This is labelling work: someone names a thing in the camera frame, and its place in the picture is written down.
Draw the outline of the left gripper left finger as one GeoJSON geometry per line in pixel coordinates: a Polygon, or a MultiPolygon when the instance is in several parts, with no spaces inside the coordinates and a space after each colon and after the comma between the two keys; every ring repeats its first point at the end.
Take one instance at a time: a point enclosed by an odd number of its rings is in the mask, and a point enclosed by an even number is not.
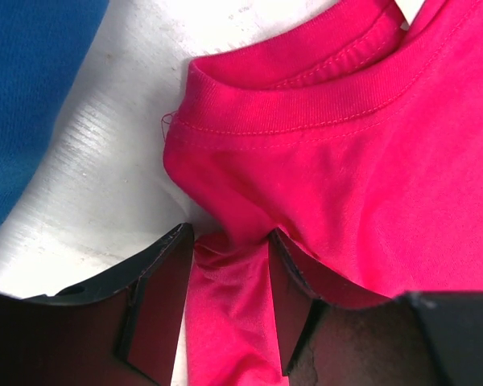
{"type": "Polygon", "coordinates": [[[192,263],[180,224],[53,296],[0,294],[0,385],[168,385],[192,263]]]}

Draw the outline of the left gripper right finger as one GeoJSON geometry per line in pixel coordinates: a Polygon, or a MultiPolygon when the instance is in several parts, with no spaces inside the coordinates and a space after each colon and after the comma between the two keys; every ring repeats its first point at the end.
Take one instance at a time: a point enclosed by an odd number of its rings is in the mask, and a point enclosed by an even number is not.
{"type": "Polygon", "coordinates": [[[374,299],[270,236],[282,373],[293,385],[483,385],[483,292],[374,299]]]}

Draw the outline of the pink t shirt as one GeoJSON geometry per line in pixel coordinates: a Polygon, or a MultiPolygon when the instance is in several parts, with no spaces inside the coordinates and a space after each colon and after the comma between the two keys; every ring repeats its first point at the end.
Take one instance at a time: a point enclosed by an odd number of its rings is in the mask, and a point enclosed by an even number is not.
{"type": "Polygon", "coordinates": [[[188,287],[192,385],[284,385],[268,234],[321,263],[348,308],[483,290],[483,1],[341,1],[191,61],[163,152],[221,225],[188,287]]]}

